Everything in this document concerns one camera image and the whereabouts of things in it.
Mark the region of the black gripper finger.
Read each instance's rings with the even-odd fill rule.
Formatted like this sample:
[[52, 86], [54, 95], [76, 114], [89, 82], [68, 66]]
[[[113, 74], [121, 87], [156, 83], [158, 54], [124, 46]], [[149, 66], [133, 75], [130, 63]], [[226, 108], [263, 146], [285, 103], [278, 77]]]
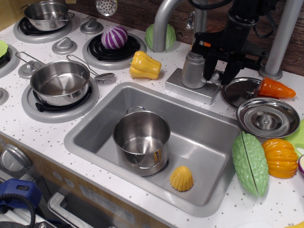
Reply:
[[211, 80], [217, 62], [218, 62], [218, 58], [214, 56], [214, 54], [209, 52], [205, 58], [204, 73], [203, 73], [203, 76], [207, 81]]
[[229, 58], [225, 61], [227, 62], [227, 65], [221, 80], [222, 86], [230, 84], [243, 66], [243, 61], [239, 58]]

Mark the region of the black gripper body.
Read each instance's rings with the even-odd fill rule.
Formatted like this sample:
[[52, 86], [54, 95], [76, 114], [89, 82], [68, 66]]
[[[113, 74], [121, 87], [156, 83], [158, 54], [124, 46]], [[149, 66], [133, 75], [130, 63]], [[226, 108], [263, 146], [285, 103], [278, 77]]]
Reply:
[[268, 57], [266, 50], [251, 43], [247, 39], [238, 39], [236, 35], [229, 35], [223, 41], [224, 33], [196, 33], [191, 51], [207, 57], [212, 53], [218, 60], [232, 63], [240, 62], [241, 69], [259, 70], [262, 62]]

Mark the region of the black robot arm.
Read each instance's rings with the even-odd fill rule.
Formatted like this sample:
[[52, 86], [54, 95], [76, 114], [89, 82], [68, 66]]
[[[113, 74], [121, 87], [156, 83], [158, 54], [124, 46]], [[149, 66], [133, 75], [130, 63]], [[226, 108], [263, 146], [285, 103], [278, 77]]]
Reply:
[[247, 37], [251, 30], [256, 29], [261, 16], [266, 16], [271, 27], [275, 27], [269, 12], [275, 10], [276, 0], [234, 0], [232, 3], [224, 29], [214, 33], [195, 33], [191, 49], [205, 59], [203, 77], [206, 81], [211, 80], [218, 60], [227, 63], [222, 85], [229, 84], [244, 68], [261, 69], [268, 53], [248, 41]]

